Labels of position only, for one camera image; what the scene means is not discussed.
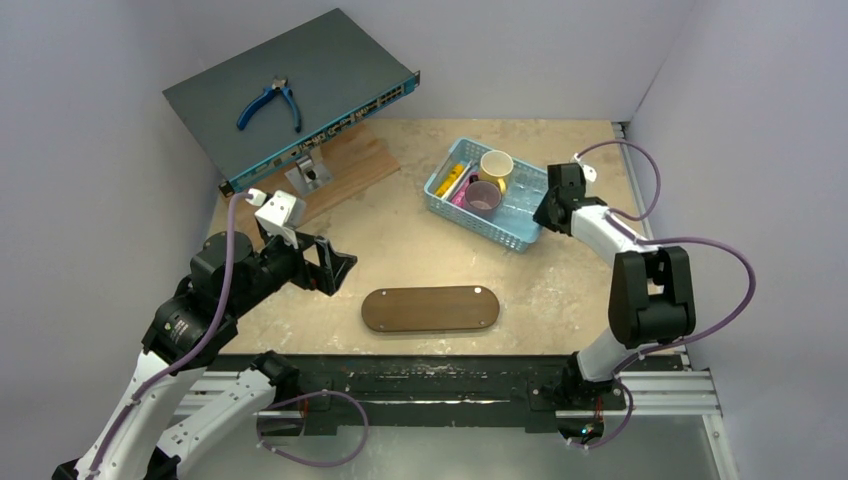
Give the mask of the yellow mug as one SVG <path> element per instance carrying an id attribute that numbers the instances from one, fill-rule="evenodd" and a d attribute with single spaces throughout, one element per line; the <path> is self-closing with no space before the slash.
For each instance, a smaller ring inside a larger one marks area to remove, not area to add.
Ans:
<path id="1" fill-rule="evenodd" d="M 514 160 L 506 152 L 490 150 L 480 157 L 478 178 L 495 185 L 501 195 L 506 194 L 513 171 Z"/>

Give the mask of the light blue plastic basket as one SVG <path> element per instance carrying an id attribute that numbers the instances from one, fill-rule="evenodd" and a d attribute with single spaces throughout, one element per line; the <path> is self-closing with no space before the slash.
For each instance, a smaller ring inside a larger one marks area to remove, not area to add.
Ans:
<path id="1" fill-rule="evenodd" d="M 432 183 L 448 160 L 471 162 L 469 170 L 460 179 L 463 182 L 477 170 L 480 157 L 490 150 L 489 146 L 470 138 L 457 139 L 449 149 L 445 160 L 434 170 L 425 184 L 426 205 L 431 212 L 521 253 L 536 242 L 542 231 L 542 227 L 534 222 L 532 216 L 548 189 L 547 174 L 543 169 L 514 158 L 514 171 L 507 192 L 490 219 L 480 218 L 463 207 L 453 205 L 451 198 L 456 191 L 445 199 L 436 198 L 432 194 Z"/>

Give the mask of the purple translucent cup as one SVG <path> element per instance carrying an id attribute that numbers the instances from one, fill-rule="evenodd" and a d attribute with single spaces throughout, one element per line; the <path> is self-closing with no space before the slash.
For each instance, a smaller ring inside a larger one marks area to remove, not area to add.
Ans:
<path id="1" fill-rule="evenodd" d="M 462 206 L 466 211 L 480 218 L 490 219 L 501 201 L 502 194 L 497 185 L 486 181 L 476 181 L 466 188 Z"/>

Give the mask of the dark wooden oval tray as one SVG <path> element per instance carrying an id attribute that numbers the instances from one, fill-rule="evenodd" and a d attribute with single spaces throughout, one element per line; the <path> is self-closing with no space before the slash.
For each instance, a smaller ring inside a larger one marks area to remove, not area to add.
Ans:
<path id="1" fill-rule="evenodd" d="M 480 285 L 382 288 L 361 305 L 364 324 L 378 333 L 480 330 L 500 312 L 495 293 Z"/>

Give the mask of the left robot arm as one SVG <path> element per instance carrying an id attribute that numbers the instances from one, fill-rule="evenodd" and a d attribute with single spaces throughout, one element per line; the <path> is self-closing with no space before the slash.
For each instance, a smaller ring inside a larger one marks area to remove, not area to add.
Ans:
<path id="1" fill-rule="evenodd" d="M 174 295 L 155 312 L 136 369 L 94 445 L 56 467 L 55 479 L 180 479 L 238 423 L 266 407 L 306 413 L 310 394 L 299 370 L 267 351 L 254 357 L 223 393 L 174 422 L 175 410 L 220 350 L 238 320 L 282 286 L 335 294 L 356 265 L 324 237 L 299 233 L 295 246 L 266 236 L 260 251 L 241 232 L 208 238 Z"/>

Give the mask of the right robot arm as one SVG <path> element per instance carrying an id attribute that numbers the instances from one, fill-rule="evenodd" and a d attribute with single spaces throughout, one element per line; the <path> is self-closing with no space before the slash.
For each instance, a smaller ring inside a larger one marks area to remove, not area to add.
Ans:
<path id="1" fill-rule="evenodd" d="M 590 174 L 580 163 L 547 168 L 548 190 L 534 221 L 588 246 L 612 269 L 608 327 L 570 355 L 557 381 L 533 389 L 554 407 L 588 407 L 612 392 L 620 373 L 650 347 L 694 331 L 696 313 L 690 258 L 681 247 L 651 246 L 587 193 Z"/>

